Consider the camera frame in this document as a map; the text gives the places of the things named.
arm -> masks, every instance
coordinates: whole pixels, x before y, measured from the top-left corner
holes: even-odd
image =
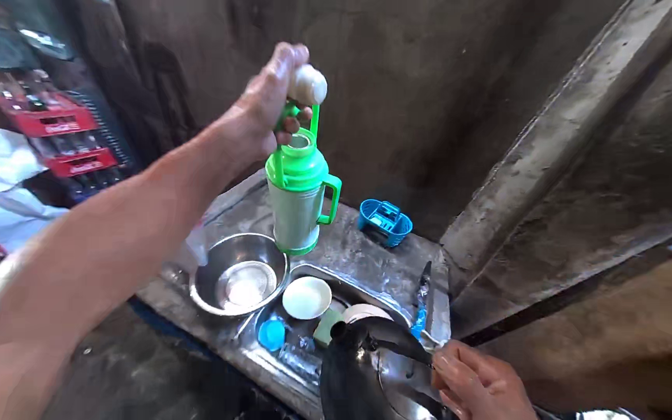
[[[307,60],[305,47],[278,45],[220,119],[0,264],[0,418],[37,418],[81,338],[158,271],[233,177],[288,141],[272,129]]]

hand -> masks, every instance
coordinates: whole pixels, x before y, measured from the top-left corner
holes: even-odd
[[[432,358],[432,386],[460,420],[536,420],[509,363],[451,340]]]
[[[254,160],[266,158],[277,144],[290,143],[292,134],[299,130],[300,121],[312,118],[312,109],[300,107],[303,110],[296,119],[285,119],[284,131],[273,132],[287,100],[292,72],[309,58],[310,53],[304,45],[277,44],[271,60],[248,82],[243,95],[217,121],[247,156]]]

metal bowl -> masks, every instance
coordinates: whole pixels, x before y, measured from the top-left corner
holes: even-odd
[[[211,247],[208,260],[191,279],[191,298],[214,315],[258,310],[284,290],[289,278],[287,256],[265,234],[224,238]]]

wooden surface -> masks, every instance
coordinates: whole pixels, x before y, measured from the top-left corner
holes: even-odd
[[[672,260],[481,349],[512,364],[544,408],[672,418]]]

countertop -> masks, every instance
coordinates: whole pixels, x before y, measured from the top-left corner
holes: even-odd
[[[448,272],[441,246],[409,234],[400,245],[388,250],[357,229],[358,217],[359,211],[339,204],[334,223],[321,226],[315,249],[293,257],[291,266],[311,263],[338,272],[378,294],[389,295],[413,319],[416,309],[412,303],[418,280],[425,263],[432,261],[427,331],[436,340],[449,339]],[[209,246],[235,233],[262,233],[273,237],[273,214],[263,171],[220,195],[205,214],[204,223]],[[175,262],[191,275],[195,274],[196,263],[187,250],[179,251]],[[245,317],[222,319],[202,311],[191,301],[187,282],[180,279],[155,278],[137,295],[303,417],[322,418],[317,396],[305,392],[302,385],[291,378],[273,374],[270,366],[263,366],[265,362],[236,344],[233,338]]]

